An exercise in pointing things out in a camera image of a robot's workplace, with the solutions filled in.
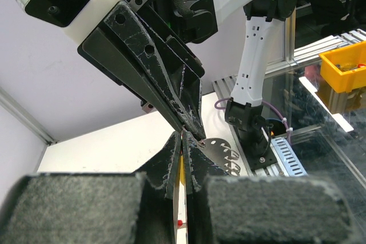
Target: yellow bin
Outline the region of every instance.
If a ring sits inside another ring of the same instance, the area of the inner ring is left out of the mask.
[[[358,68],[366,65],[366,41],[319,56],[323,60],[320,74],[335,92],[349,93],[366,86],[366,67]]]

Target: cable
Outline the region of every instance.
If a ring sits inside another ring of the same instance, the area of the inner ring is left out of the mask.
[[[223,99],[220,99],[220,100],[216,101],[216,103],[215,103],[215,109],[217,109],[217,110],[225,110],[226,107],[219,107],[218,104],[220,104],[221,102],[228,101],[229,99],[230,98],[223,98]],[[287,119],[280,113],[280,111],[277,110],[276,107],[274,107],[269,102],[263,100],[262,101],[262,104],[265,105],[266,107],[269,107],[279,117],[279,119],[281,120],[281,122],[285,125],[286,133],[287,133],[287,142],[291,145],[291,132],[292,132],[293,129],[288,126]]]

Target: gray wall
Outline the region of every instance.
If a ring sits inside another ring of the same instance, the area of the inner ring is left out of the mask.
[[[24,14],[15,0],[0,0],[0,87],[50,135],[65,140],[110,126],[143,112],[123,87],[83,60],[62,31]],[[220,33],[191,45],[211,81],[238,70],[244,44],[244,15],[229,18]]]
[[[46,145],[0,106],[0,205],[9,188],[35,172]]]

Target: hole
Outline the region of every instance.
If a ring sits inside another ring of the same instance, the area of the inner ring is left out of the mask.
[[[141,5],[141,4],[142,4],[142,0],[135,0],[135,3],[136,3],[137,5]]]
[[[147,55],[153,55],[155,53],[154,46],[146,45],[145,52],[146,52]]]
[[[57,6],[51,6],[48,8],[47,12],[50,14],[50,15],[56,15],[56,14],[59,14],[59,7]]]
[[[117,14],[114,18],[118,24],[123,24],[126,22],[126,18],[123,14]]]

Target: white wall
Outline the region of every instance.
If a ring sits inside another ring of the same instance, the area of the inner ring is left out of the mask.
[[[62,31],[24,14],[15,0],[0,0],[0,87],[55,139],[65,140],[113,125],[143,112],[140,102],[78,56]],[[244,44],[243,12],[220,33],[191,45],[211,81],[237,72]]]
[[[9,188],[38,168],[46,145],[0,106],[0,206]]]

